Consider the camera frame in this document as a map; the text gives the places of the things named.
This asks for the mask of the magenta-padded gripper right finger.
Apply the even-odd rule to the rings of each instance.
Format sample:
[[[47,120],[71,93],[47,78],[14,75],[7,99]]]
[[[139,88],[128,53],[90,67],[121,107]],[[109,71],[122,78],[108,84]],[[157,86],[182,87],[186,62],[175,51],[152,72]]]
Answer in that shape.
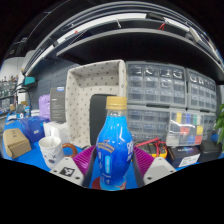
[[[152,157],[142,149],[134,147],[133,167],[138,187],[143,187],[176,172],[163,157]]]

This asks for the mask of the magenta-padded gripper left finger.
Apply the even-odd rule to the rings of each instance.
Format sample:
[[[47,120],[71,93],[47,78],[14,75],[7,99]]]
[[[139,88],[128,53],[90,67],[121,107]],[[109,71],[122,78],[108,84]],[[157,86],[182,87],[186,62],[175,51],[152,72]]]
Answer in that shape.
[[[91,146],[73,158],[64,157],[51,173],[76,185],[88,188],[91,182],[96,148]]]

